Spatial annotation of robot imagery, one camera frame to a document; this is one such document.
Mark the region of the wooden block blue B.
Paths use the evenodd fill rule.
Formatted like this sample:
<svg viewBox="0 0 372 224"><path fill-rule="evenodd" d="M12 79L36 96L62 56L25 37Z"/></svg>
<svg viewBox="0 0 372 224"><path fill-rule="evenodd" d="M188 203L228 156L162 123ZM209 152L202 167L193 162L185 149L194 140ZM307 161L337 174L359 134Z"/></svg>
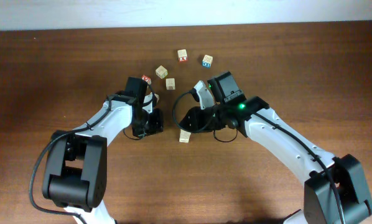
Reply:
<svg viewBox="0 0 372 224"><path fill-rule="evenodd" d="M188 131L180 130L179 142L189 143L191 133Z"/></svg>

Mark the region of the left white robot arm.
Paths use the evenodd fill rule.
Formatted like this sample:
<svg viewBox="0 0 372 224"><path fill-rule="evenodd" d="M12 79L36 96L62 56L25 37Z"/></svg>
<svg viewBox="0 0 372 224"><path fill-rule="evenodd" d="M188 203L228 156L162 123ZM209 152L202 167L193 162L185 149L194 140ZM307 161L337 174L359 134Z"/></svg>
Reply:
<svg viewBox="0 0 372 224"><path fill-rule="evenodd" d="M77 223L116 223L103 201L108 146L128 127L135 140L162 132L157 100L154 93L116 93L81 126L53 133L39 157L47 159L42 195L59 207L58 215L72 216Z"/></svg>

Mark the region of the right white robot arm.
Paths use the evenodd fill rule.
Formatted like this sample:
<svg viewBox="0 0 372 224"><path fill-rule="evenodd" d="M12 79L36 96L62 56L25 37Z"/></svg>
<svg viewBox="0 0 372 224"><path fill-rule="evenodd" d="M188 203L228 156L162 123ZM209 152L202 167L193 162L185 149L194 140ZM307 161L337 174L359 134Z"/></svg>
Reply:
<svg viewBox="0 0 372 224"><path fill-rule="evenodd" d="M287 125L259 97L202 102L176 125L190 133L237 129L277 157L304 187L304 207L283 223L360 223L372 216L372 196L360 161L337 157Z"/></svg>

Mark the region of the wooden block red lower left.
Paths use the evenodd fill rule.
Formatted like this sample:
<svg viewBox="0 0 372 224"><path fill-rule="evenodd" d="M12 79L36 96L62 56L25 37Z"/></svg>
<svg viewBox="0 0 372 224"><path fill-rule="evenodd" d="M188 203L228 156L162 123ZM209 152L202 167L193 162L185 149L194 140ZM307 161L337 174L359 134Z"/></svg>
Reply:
<svg viewBox="0 0 372 224"><path fill-rule="evenodd" d="M156 103L158 103L158 102L159 102L159 99L160 99L160 98L159 98L159 95L155 94L155 95L154 95L154 98L156 99Z"/></svg>

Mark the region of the wooden block centre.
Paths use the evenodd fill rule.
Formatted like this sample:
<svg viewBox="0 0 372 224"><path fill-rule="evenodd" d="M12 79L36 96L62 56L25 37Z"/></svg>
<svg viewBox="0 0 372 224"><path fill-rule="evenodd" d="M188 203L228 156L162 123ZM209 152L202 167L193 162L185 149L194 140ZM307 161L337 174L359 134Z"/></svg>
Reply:
<svg viewBox="0 0 372 224"><path fill-rule="evenodd" d="M175 79L174 78L167 78L165 80L165 85L167 90L175 90Z"/></svg>

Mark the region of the wooden block red Y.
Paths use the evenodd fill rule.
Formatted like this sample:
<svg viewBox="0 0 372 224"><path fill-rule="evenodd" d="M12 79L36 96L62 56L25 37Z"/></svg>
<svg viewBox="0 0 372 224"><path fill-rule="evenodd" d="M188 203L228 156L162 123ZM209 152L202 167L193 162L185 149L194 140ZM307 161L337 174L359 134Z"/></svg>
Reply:
<svg viewBox="0 0 372 224"><path fill-rule="evenodd" d="M152 82L151 82L151 78L148 77L148 76L146 76L146 75L143 75L143 76L142 76L142 79L143 79L145 82L147 82L149 85L152 83Z"/></svg>

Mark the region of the plain wooden block yellow edge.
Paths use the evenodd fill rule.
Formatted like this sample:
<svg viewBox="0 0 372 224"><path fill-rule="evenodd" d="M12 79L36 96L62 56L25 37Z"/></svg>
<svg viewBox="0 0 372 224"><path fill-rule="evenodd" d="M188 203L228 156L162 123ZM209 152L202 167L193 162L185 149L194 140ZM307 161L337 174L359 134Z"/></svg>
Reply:
<svg viewBox="0 0 372 224"><path fill-rule="evenodd" d="M156 68L156 75L160 79L164 79L168 75L168 71L164 66L160 65L159 67Z"/></svg>

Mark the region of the wooden block blue side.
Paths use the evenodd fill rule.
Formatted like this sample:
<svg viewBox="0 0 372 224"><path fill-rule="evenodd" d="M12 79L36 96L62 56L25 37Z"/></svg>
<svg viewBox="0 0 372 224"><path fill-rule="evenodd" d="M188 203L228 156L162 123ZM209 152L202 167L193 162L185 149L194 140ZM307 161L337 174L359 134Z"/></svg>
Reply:
<svg viewBox="0 0 372 224"><path fill-rule="evenodd" d="M202 59L202 66L210 68L213 62L213 57L211 55L204 55Z"/></svg>

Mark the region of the wooden block red X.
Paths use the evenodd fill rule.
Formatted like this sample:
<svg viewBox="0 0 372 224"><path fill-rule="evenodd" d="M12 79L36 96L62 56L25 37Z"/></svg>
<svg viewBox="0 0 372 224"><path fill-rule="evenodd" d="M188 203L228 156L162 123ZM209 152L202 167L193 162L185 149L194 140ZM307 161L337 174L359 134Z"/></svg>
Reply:
<svg viewBox="0 0 372 224"><path fill-rule="evenodd" d="M185 49L180 49L177 51L179 62L185 62L188 60L187 51Z"/></svg>

